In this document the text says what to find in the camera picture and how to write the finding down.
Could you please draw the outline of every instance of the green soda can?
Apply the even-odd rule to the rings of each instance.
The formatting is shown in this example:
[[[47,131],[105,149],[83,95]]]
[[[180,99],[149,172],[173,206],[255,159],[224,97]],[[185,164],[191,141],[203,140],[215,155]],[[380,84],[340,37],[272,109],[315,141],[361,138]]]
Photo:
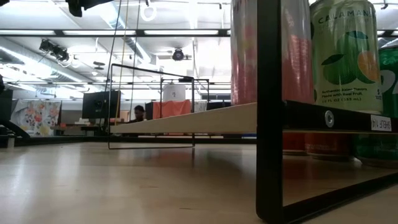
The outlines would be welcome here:
[[[357,134],[355,156],[365,165],[398,168],[398,136],[393,134]]]
[[[382,113],[373,5],[367,0],[318,0],[310,11],[316,104]]]
[[[383,115],[398,118],[398,46],[379,50]]]

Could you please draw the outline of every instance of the wooden floor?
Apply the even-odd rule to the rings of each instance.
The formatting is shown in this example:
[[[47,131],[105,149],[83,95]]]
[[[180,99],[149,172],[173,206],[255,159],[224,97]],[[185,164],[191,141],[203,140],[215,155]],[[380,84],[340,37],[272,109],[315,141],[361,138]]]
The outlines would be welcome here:
[[[194,155],[191,149],[110,151],[105,143],[0,151],[0,223],[262,223],[254,207],[255,146],[199,145]],[[395,172],[292,156],[284,169],[285,205]],[[339,218],[363,212],[351,223],[376,223],[398,207],[397,200],[386,202],[397,194],[396,187],[310,223],[345,223]]]

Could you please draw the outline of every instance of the shelf label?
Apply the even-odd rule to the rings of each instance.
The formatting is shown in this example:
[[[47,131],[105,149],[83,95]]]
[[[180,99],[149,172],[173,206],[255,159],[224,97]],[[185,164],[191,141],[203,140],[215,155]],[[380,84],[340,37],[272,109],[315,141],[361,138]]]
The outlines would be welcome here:
[[[372,131],[392,131],[391,118],[371,115]]]

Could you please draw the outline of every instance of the lime illustration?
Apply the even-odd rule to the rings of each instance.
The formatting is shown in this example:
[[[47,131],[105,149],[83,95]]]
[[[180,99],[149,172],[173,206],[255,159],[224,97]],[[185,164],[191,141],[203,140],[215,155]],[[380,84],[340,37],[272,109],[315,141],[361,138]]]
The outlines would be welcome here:
[[[360,73],[356,78],[367,84],[372,84],[380,79],[380,71],[377,64],[376,56],[373,52],[364,51],[358,55],[358,67]]]
[[[349,58],[343,54],[334,54],[327,58],[322,63],[325,79],[334,85],[345,85],[353,82],[359,70],[356,65],[350,65],[347,59]]]
[[[336,43],[337,51],[349,57],[354,57],[369,50],[368,36],[361,31],[346,32]]]

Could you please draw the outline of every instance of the computer monitor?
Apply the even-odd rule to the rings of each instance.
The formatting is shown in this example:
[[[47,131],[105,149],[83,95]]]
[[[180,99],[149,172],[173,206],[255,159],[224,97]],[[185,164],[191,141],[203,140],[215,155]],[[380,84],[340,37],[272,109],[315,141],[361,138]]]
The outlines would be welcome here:
[[[111,93],[111,116],[110,118],[120,117],[120,91]],[[100,119],[108,118],[109,111],[109,92],[85,93],[83,96],[82,118]]]

